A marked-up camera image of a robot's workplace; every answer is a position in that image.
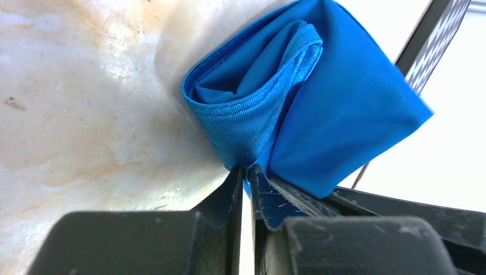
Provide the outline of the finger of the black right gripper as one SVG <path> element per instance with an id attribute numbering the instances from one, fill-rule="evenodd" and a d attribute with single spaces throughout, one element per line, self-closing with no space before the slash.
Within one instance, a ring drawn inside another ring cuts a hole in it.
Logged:
<path id="1" fill-rule="evenodd" d="M 269 184 L 311 217 L 419 217 L 438 232 L 459 274 L 485 274 L 485 213 L 384 197 L 337 187 L 317 199 L 274 177 Z"/>

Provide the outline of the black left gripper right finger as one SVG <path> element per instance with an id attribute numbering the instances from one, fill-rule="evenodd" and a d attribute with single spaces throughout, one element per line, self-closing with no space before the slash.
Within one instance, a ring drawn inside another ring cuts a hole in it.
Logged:
<path id="1" fill-rule="evenodd" d="M 418 217 L 347 214 L 288 197 L 260 166 L 252 189 L 256 274 L 456 274 L 444 243 Z"/>

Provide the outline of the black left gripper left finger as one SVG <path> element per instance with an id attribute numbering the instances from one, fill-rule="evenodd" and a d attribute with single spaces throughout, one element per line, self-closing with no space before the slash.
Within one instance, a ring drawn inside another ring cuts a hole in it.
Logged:
<path id="1" fill-rule="evenodd" d="M 243 170 L 187 211 L 79 211 L 50 230 L 29 274 L 237 274 Z"/>

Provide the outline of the blue cloth napkin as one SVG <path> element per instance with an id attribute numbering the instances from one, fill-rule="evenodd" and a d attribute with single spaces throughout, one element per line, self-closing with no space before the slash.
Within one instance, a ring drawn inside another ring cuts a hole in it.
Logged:
<path id="1" fill-rule="evenodd" d="M 334 1 L 296 1 L 197 63 L 181 92 L 227 169 L 258 164 L 317 198 L 432 111 Z"/>

